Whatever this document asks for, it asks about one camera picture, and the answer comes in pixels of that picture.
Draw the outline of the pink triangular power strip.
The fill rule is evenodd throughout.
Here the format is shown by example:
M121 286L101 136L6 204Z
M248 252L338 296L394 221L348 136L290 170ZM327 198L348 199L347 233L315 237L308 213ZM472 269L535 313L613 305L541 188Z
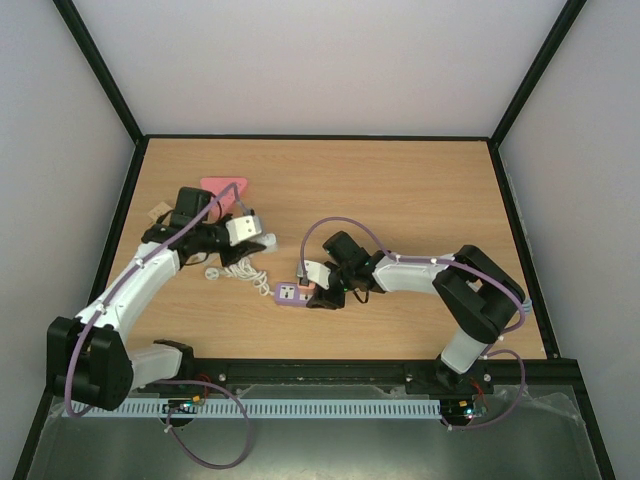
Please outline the pink triangular power strip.
M222 196L221 191L231 184L235 184L237 190L229 188ZM218 220L235 208L235 193L241 196L245 192L248 187L248 179L245 177L203 177L200 179L200 187L211 192L217 198L217 203L210 210L209 219Z

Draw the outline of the pink plug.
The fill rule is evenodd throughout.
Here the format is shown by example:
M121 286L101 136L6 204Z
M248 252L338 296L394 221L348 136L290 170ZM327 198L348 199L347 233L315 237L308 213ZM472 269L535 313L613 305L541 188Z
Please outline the pink plug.
M303 281L302 279L298 282L298 290L303 294L312 294L315 291L316 283L312 281Z

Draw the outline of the beige dragon cube plug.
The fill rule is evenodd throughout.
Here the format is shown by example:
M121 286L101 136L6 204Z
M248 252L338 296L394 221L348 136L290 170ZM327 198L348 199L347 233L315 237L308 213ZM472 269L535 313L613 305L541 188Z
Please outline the beige dragon cube plug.
M161 201L148 212L148 217L154 223L162 223L172 211L171 205Z

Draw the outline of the white plug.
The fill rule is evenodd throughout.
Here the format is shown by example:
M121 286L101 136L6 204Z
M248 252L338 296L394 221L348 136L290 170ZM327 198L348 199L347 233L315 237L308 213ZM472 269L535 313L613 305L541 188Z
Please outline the white plug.
M263 246L263 249L261 250L261 253L263 254L274 253L278 250L278 241L274 233L264 233L260 236L256 236L252 241Z

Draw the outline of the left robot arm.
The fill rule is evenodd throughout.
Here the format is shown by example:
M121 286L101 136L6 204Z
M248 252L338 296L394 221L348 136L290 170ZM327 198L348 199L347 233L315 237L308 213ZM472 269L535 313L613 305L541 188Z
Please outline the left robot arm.
M194 353L190 346L157 340L130 352L126 342L133 326L159 290L196 254L218 255L229 266L264 250L263 233L254 210L225 214L207 222L212 208L227 194L241 200L237 183L217 194L183 187L175 206L142 235L126 268L95 300L72 318L58 317L47 330L46 380L64 400L70 417L76 405L107 411L118 408L129 393L146 385L189 379Z

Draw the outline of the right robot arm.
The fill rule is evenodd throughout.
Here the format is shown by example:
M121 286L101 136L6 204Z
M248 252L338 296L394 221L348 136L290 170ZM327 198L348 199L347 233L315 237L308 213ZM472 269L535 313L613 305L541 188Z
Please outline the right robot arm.
M445 390L460 390L471 369L500 338L526 318L522 288L481 249L465 245L439 257L402 256L380 249L373 254L345 231L331 236L325 263L301 258L301 286L315 285L309 308L342 309L346 294L366 303L372 293L414 292L437 295L457 330L436 358L435 378Z

